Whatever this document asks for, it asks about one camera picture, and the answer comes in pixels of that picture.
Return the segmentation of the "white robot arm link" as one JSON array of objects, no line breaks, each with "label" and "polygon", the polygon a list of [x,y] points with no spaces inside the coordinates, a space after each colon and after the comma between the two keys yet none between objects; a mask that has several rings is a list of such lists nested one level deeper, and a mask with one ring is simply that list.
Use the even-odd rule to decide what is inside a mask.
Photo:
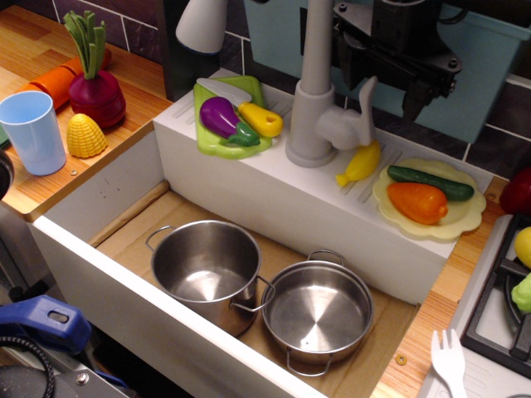
[{"label": "white robot arm link", "polygon": [[227,4],[227,0],[189,1],[176,27],[178,42],[200,54],[217,54],[224,41]]}]

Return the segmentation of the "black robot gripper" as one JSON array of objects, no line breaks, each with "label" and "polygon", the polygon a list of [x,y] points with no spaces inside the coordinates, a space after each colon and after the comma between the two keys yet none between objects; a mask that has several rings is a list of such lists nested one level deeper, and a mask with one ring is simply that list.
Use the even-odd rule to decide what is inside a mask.
[{"label": "black robot gripper", "polygon": [[431,103],[455,88],[462,63],[441,39],[441,1],[340,2],[334,38],[343,81],[354,90],[376,76],[406,91],[402,118],[415,121]]}]

